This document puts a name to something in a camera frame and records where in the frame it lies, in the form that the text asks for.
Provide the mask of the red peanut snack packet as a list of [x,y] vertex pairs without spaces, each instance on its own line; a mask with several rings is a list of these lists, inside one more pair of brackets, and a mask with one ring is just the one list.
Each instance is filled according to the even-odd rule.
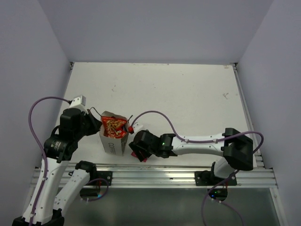
[[116,118],[114,116],[102,116],[101,119],[102,124],[104,126],[103,135],[105,137],[120,139],[127,134],[127,120],[122,118]]

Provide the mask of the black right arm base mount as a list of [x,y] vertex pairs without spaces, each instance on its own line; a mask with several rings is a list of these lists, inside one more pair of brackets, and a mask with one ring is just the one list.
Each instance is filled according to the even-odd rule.
[[194,179],[196,186],[214,186],[224,180],[223,178],[214,176],[213,173],[208,170],[195,171]]

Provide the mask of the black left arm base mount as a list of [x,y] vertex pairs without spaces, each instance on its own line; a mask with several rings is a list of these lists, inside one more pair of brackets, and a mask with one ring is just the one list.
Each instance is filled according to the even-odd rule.
[[111,186],[113,179],[112,171],[97,171],[88,184],[80,191],[81,198],[100,199],[103,195],[107,194],[109,186]]

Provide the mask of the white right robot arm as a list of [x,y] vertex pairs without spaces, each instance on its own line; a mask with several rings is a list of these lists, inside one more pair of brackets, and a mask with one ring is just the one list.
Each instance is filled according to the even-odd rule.
[[154,155],[161,158],[187,154],[208,154],[221,157],[212,163],[210,181],[220,185],[236,170],[253,170],[253,140],[246,133],[226,128],[223,133],[208,137],[180,137],[163,134],[159,137],[148,130],[138,131],[129,147],[139,161]]

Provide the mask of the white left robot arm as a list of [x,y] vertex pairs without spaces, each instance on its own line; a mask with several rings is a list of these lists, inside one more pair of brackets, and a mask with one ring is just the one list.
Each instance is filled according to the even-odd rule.
[[44,156],[40,176],[32,199],[24,214],[13,221],[14,226],[62,226],[64,216],[83,186],[92,185],[98,179],[96,165],[80,161],[63,189],[59,185],[69,165],[78,142],[84,136],[99,132],[102,123],[90,110],[70,107],[60,116],[44,143]]

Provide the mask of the small pink candy packet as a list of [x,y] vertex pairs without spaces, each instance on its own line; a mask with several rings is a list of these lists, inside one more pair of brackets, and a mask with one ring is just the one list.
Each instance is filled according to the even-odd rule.
[[140,162],[146,162],[147,157],[144,157],[142,154],[135,154],[134,152],[131,153],[131,156],[137,158]]

